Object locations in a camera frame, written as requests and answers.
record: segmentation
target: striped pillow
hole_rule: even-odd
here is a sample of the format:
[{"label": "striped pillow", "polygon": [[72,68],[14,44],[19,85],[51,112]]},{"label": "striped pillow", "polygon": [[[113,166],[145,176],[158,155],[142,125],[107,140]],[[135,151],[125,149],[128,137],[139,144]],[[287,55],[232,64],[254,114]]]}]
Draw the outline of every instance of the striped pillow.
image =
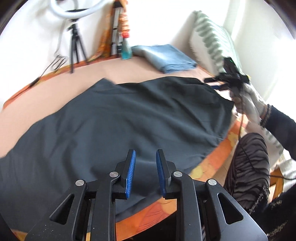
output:
[{"label": "striped pillow", "polygon": [[242,72],[239,56],[229,33],[210,20],[202,11],[196,12],[190,47],[199,64],[214,75],[225,72],[224,57],[231,57]]}]

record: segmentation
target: person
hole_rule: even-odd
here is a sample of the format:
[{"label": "person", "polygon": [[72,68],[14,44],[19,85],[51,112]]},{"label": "person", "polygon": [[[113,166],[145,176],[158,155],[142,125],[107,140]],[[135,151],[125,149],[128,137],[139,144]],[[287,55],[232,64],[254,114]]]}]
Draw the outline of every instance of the person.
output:
[{"label": "person", "polygon": [[[231,98],[237,112],[244,112],[251,125],[261,126],[261,129],[272,134],[276,139],[272,148],[282,150],[283,147],[289,151],[291,158],[296,160],[294,120],[274,106],[266,104],[252,85],[245,83],[243,92],[240,95],[231,92]],[[295,240],[296,185],[267,204],[270,150],[266,142],[270,142],[271,138],[264,139],[261,134],[248,133],[239,140],[224,188],[256,221],[269,240]]]}]

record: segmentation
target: tripod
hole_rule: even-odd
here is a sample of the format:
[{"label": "tripod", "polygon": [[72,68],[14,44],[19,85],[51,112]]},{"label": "tripod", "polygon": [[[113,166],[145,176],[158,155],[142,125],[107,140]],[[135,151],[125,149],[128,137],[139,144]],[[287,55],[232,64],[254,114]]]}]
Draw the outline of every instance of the tripod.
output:
[{"label": "tripod", "polygon": [[78,19],[72,19],[71,21],[73,22],[73,24],[68,28],[68,30],[72,30],[72,38],[71,38],[71,51],[70,51],[70,62],[71,62],[71,71],[70,73],[72,74],[74,72],[74,59],[73,59],[73,54],[76,53],[76,59],[77,59],[77,63],[79,63],[79,57],[78,57],[78,49],[77,49],[77,45],[80,44],[81,50],[82,50],[82,54],[84,57],[84,60],[86,63],[87,62],[87,57],[85,54],[85,49],[81,40],[81,37],[79,36],[78,33],[78,28],[76,25],[76,21]]}]

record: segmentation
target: black sleeve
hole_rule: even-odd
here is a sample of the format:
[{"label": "black sleeve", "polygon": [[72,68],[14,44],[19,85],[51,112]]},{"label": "black sleeve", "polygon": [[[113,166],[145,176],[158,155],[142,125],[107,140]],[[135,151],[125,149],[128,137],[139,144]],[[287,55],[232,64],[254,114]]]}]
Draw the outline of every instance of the black sleeve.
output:
[{"label": "black sleeve", "polygon": [[290,152],[292,159],[296,160],[296,123],[289,116],[271,106],[270,116],[266,121],[268,129],[281,145]]}]

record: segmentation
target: bed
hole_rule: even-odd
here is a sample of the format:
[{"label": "bed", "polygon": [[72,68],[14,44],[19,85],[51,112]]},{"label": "bed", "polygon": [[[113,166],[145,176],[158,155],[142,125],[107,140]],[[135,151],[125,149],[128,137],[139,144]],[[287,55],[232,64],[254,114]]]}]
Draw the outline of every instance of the bed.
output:
[{"label": "bed", "polygon": [[[133,57],[122,61],[110,59],[82,66],[74,74],[68,72],[44,78],[33,88],[13,98],[0,112],[0,156],[5,156],[18,139],[38,120],[58,111],[71,99],[84,92],[102,78],[116,84],[139,83],[163,76],[193,77],[200,80],[211,75],[201,67],[192,70],[163,74],[145,59]],[[220,92],[229,98],[228,91]],[[212,178],[235,146],[240,121],[234,116],[227,138],[191,172],[191,177],[206,181]],[[159,223],[176,211],[176,200],[159,199],[135,215],[116,224],[117,240],[121,241]],[[25,233],[14,231],[20,240]]]}]

